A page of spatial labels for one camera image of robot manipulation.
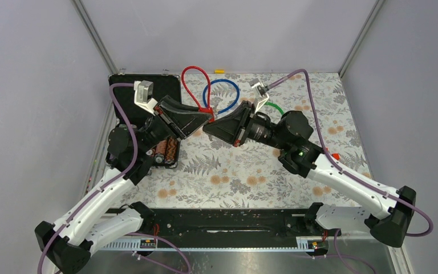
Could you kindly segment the green cable lock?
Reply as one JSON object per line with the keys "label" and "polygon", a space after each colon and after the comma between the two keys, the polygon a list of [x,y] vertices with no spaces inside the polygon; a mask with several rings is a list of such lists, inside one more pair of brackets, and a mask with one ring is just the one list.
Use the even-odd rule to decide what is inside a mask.
{"label": "green cable lock", "polygon": [[283,111],[283,109],[281,109],[281,107],[280,106],[278,106],[277,104],[275,104],[275,103],[271,103],[271,102],[266,102],[265,103],[265,105],[266,106],[269,106],[269,107],[273,107],[273,108],[275,108],[281,115],[283,115],[284,114],[284,111]]}

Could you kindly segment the blue cable lock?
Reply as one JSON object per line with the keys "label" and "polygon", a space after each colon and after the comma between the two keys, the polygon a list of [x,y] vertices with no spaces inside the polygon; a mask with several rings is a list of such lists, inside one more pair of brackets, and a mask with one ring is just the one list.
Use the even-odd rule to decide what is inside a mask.
{"label": "blue cable lock", "polygon": [[213,84],[216,84],[216,83],[227,83],[227,84],[231,85],[234,88],[234,90],[236,91],[236,97],[235,97],[234,101],[232,101],[226,108],[223,108],[222,110],[217,111],[218,114],[223,114],[225,112],[230,111],[238,103],[239,98],[240,98],[240,88],[236,83],[234,83],[233,81],[228,80],[228,79],[216,79],[216,80],[211,81],[210,85],[206,85],[203,89],[203,92],[202,92],[202,102],[205,105],[205,107],[209,107],[209,105],[210,105],[210,103],[207,100],[207,93],[210,90],[211,86]]}

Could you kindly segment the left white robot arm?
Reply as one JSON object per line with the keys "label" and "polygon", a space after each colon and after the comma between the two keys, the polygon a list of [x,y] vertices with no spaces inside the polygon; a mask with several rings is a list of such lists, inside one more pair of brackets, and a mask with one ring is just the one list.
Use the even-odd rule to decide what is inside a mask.
{"label": "left white robot arm", "polygon": [[145,178],[153,166],[149,150],[170,137],[184,140],[213,119],[213,114],[203,108],[187,106],[166,96],[160,101],[139,102],[151,116],[134,127],[119,101],[115,97],[112,101],[124,126],[114,128],[109,135],[111,167],[62,217],[36,226],[35,235],[42,252],[37,273],[43,272],[45,263],[52,264],[59,273],[78,273],[102,246],[131,232],[150,233],[153,217],[134,208],[109,221],[98,220],[118,198]]}

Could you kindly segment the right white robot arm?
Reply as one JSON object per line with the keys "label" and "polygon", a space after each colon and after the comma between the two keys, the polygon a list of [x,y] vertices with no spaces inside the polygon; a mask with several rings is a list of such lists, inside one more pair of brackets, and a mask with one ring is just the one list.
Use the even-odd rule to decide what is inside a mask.
{"label": "right white robot arm", "polygon": [[309,137],[313,128],[301,111],[288,111],[278,123],[254,106],[242,102],[229,115],[207,123],[204,132],[234,147],[248,140],[280,150],[282,166],[293,175],[322,183],[356,201],[359,207],[313,203],[304,216],[305,230],[312,235],[336,230],[369,233],[394,248],[403,245],[413,217],[416,192],[378,183],[346,167]]}

